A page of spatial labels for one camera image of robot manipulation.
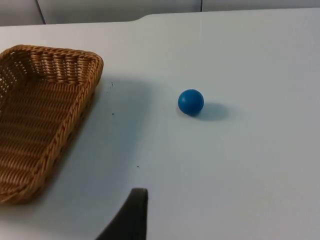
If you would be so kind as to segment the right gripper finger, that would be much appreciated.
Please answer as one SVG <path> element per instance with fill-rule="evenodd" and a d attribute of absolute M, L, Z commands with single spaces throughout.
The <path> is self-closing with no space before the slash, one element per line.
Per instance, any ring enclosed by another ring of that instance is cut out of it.
<path fill-rule="evenodd" d="M 147 238 L 148 190 L 133 188 L 98 240 L 145 240 Z"/>

